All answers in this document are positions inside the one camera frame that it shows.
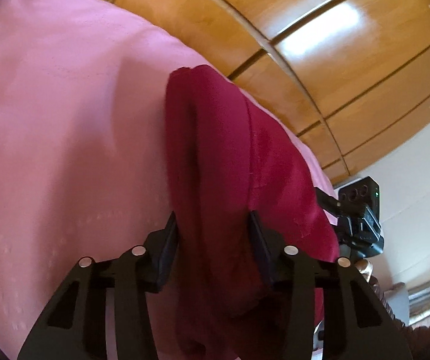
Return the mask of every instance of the red cloth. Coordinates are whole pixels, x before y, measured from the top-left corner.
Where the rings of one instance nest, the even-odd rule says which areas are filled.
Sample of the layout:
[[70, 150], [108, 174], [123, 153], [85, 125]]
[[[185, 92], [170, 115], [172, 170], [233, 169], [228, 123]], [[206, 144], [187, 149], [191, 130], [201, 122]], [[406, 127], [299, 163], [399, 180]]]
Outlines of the red cloth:
[[[180, 229], [178, 340], [193, 360], [275, 359], [280, 299], [267, 296], [247, 217], [310, 256], [334, 261], [336, 236], [309, 169], [283, 128], [213, 68], [173, 72], [166, 90], [170, 196]], [[315, 323], [322, 319], [316, 292]]]

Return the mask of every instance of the camera lens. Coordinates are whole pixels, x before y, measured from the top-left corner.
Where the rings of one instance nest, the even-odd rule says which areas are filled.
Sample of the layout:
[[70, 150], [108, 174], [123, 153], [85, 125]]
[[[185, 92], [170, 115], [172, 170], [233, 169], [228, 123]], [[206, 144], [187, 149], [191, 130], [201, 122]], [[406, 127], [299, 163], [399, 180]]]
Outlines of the camera lens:
[[368, 187], [364, 185], [360, 190], [360, 196], [365, 197], [368, 194]]
[[351, 192], [348, 195], [348, 200], [350, 200], [351, 202], [353, 202], [356, 197], [358, 196], [358, 191], [356, 189], [351, 190]]

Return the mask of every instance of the maroon garment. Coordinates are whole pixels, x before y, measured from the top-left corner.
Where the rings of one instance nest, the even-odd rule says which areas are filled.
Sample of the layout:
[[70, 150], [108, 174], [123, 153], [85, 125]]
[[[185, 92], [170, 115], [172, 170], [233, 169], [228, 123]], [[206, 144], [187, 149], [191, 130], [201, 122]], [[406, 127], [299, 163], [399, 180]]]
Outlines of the maroon garment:
[[[206, 65], [170, 76], [166, 150], [180, 229], [182, 350], [190, 359], [276, 358], [286, 299], [261, 283], [247, 217], [258, 210], [287, 244], [334, 261], [338, 242], [317, 205], [308, 166], [276, 120]], [[315, 300], [318, 323], [319, 290]]]

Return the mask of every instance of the wooden cabinet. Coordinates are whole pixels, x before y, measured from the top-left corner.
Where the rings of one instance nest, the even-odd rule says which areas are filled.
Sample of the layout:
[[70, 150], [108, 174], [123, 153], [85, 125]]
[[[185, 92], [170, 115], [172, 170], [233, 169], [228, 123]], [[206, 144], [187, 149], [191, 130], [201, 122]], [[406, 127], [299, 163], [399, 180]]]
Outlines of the wooden cabinet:
[[430, 122], [430, 0], [108, 1], [252, 94], [333, 183]]

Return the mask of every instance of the silver screw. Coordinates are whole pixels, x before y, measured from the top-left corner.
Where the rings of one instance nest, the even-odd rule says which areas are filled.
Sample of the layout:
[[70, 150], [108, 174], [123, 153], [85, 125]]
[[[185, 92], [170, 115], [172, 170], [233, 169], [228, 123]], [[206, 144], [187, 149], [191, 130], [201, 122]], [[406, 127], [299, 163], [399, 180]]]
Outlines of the silver screw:
[[92, 259], [90, 257], [83, 257], [80, 261], [78, 261], [78, 265], [82, 268], [86, 268], [92, 264]]
[[131, 253], [134, 256], [143, 256], [145, 254], [147, 250], [145, 249], [144, 246], [135, 246], [132, 250]]
[[352, 265], [350, 260], [347, 259], [346, 257], [340, 257], [337, 262], [338, 262], [338, 265], [342, 266], [343, 268], [348, 268], [350, 265]]
[[283, 251], [289, 256], [295, 256], [296, 254], [298, 254], [298, 247], [288, 245], [288, 246], [285, 246], [285, 249], [283, 249]]

